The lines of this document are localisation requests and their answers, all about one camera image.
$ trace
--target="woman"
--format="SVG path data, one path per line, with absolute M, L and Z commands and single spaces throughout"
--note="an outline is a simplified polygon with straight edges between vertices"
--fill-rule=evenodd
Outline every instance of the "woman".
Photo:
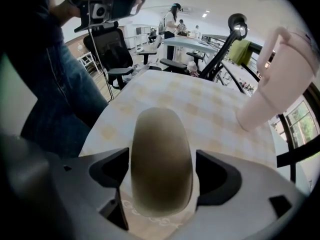
M 187 26 L 184 24 L 184 20 L 183 19 L 180 19 L 180 24 L 179 24 L 179 27 L 178 27 L 178 33 L 179 32 L 185 32 L 187 30 Z
M 175 32 L 179 25 L 176 25 L 177 14 L 182 10 L 181 5 L 178 3 L 174 3 L 170 9 L 170 11 L 166 14 L 164 23 L 165 23 L 165 32 L 164 39 L 174 38 Z M 168 46 L 166 58 L 168 60 L 172 60 L 174 58 L 174 46 Z

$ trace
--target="denim leg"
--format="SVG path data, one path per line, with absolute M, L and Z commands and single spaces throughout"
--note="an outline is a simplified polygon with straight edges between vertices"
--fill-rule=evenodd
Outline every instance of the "denim leg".
M 108 105 L 98 87 L 85 67 L 73 57 L 68 47 L 59 47 L 59 61 L 61 74 L 59 85 L 78 118 L 90 128 L 94 126 L 98 117 Z
M 59 73 L 64 71 L 60 52 L 61 44 L 57 44 L 36 56 L 26 56 L 12 63 L 38 98 L 21 136 L 61 158 L 72 158 L 79 155 L 91 127 L 76 116 L 69 95 L 64 93 L 64 85 L 59 85 L 64 81 Z

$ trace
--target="pink water bottle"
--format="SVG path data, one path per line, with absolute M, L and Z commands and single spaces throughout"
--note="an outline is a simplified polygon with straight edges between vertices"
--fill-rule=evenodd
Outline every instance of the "pink water bottle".
M 280 47 L 265 68 L 278 37 Z M 282 114 L 308 88 L 319 68 L 311 39 L 302 31 L 277 27 L 268 36 L 256 63 L 262 76 L 256 92 L 237 112 L 241 127 L 251 131 Z

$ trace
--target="desk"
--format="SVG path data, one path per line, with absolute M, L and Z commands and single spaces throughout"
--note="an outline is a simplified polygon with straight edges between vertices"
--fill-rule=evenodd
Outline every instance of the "desk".
M 243 93 L 204 79 L 147 70 L 133 78 L 105 108 L 90 131 L 80 156 L 131 148 L 138 115 L 150 107 L 165 107 L 174 110 L 183 123 L 194 170 L 196 149 L 219 152 L 276 169 L 275 142 L 270 126 L 265 123 L 249 133 L 237 123 L 235 111 L 247 99 L 249 97 Z M 194 214 L 199 196 L 199 180 L 196 173 L 193 175 L 191 199 L 183 211 L 166 218 L 147 218 L 133 206 L 129 168 L 120 186 L 129 232 L 143 239 L 163 240 L 184 224 Z
M 163 40 L 164 46 L 174 46 L 174 55 L 173 55 L 173 60 L 176 58 L 177 54 L 177 47 L 186 47 L 190 48 L 193 50 L 198 50 L 200 52 L 208 53 L 210 54 L 209 60 L 211 61 L 215 55 L 215 53 L 218 51 L 218 48 L 212 47 L 210 45 L 204 45 L 204 43 L 200 39 L 194 39 L 194 38 L 189 38 L 189 37 L 181 37 L 181 36 L 175 36 L 171 37 L 168 39 Z

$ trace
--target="chair backrest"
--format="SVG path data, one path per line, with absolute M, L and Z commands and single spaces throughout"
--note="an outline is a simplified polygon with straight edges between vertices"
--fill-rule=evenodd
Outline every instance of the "chair backrest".
M 107 71 L 116 68 L 128 68 L 133 65 L 121 29 L 103 29 L 92 32 L 92 36 L 101 63 Z M 83 39 L 83 43 L 93 55 L 96 55 L 90 35 Z M 110 84 L 115 79 L 115 76 L 109 76 Z

